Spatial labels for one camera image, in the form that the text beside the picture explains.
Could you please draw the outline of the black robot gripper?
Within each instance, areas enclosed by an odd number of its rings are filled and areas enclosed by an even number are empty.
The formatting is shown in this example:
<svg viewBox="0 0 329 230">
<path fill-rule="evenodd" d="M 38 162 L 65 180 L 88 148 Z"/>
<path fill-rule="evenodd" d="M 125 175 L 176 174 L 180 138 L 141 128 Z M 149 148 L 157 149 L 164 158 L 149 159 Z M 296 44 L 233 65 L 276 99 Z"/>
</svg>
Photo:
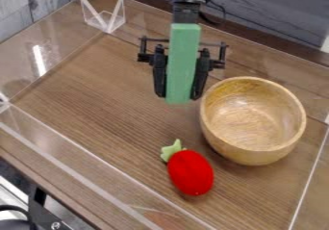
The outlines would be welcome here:
<svg viewBox="0 0 329 230">
<path fill-rule="evenodd" d="M 213 21 L 208 20 L 200 12 L 201 5 L 208 2 L 209 0 L 171 0 L 172 26 L 193 25 L 197 18 L 213 24 Z M 225 48 L 227 45 L 223 42 L 219 45 L 219 56 L 216 60 L 211 58 L 207 48 L 197 51 L 199 58 L 195 61 L 196 67 L 189 95 L 192 100 L 196 100 L 201 96 L 209 69 L 224 67 Z M 152 66 L 153 91 L 158 97 L 165 96 L 165 65 L 168 57 L 172 56 L 175 52 L 181 55 L 181 52 L 173 47 L 173 37 L 140 37 L 137 61 L 148 63 Z"/>
</svg>

